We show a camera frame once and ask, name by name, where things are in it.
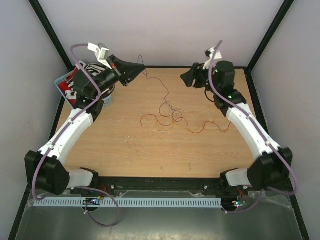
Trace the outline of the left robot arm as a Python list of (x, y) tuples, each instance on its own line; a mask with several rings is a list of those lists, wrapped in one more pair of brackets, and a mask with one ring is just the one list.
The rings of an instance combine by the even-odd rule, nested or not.
[(26, 154), (26, 174), (35, 199), (40, 199), (36, 189), (54, 195), (77, 187), (82, 187), (89, 194), (99, 190), (96, 171), (88, 168), (66, 170), (64, 164), (75, 143), (100, 115), (104, 105), (103, 94), (117, 82), (127, 86), (146, 68), (144, 64), (126, 62), (114, 55), (107, 58), (107, 63), (109, 66), (97, 75), (84, 68), (74, 74), (72, 81), (77, 99), (69, 117), (44, 146)]

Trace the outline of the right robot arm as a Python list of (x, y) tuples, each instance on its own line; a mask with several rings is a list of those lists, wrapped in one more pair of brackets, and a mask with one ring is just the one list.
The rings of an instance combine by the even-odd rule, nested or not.
[(280, 186), (289, 179), (288, 167), (293, 153), (288, 147), (280, 147), (257, 121), (244, 96), (235, 89), (235, 75), (231, 62), (219, 61), (212, 70), (212, 76), (200, 63), (194, 63), (188, 72), (180, 76), (187, 87), (204, 88), (213, 93), (215, 106), (238, 129), (254, 157), (249, 168), (222, 172), (218, 188), (225, 195), (240, 186), (283, 194)]

